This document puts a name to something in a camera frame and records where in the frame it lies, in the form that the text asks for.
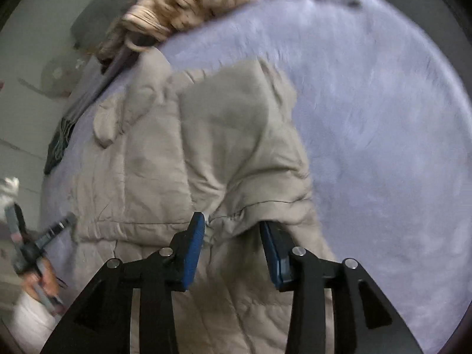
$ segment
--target white sleeve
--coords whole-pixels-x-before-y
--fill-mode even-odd
[[[46,308],[22,292],[13,313],[10,333],[25,354],[39,354],[56,326]]]

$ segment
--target mattress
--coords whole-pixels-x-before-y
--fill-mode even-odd
[[[357,2],[262,0],[160,49],[178,70],[263,57],[286,72],[327,241],[340,260],[362,262],[433,354],[472,299],[470,100],[419,27],[383,0]],[[99,101],[125,89],[132,73]],[[70,208],[95,108],[43,183],[43,226]],[[70,283],[72,251],[70,234],[49,249]]]

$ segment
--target human hand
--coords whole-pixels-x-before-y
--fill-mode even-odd
[[[49,297],[57,297],[59,295],[59,284],[54,274],[54,269],[51,263],[47,258],[41,258],[42,264],[44,266],[44,271],[42,273],[42,278],[35,272],[26,273],[23,276],[22,288],[23,290],[33,299],[39,301],[39,297],[35,292],[33,286],[34,284],[39,284],[46,295]]]

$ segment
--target metal screw head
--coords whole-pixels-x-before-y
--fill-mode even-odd
[[[119,266],[119,260],[116,258],[111,258],[110,260],[107,261],[107,268],[110,269],[115,269]]]
[[[354,258],[348,258],[344,261],[344,264],[350,269],[355,269],[358,265],[357,261]]]
[[[292,253],[295,254],[295,255],[298,255],[300,257],[303,257],[306,254],[306,249],[304,247],[301,247],[301,246],[295,246],[292,249]]]
[[[159,255],[162,257],[170,257],[172,254],[174,254],[174,251],[170,247],[163,247],[159,250]]]

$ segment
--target blue gripper pad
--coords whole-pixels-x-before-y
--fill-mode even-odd
[[[289,252],[295,244],[278,222],[261,221],[259,228],[271,280],[277,290],[289,291],[295,281]]]
[[[205,216],[200,212],[195,212],[190,220],[183,244],[185,246],[185,256],[183,258],[182,286],[185,290],[194,281],[197,270],[198,258],[200,257],[201,245],[205,235]]]

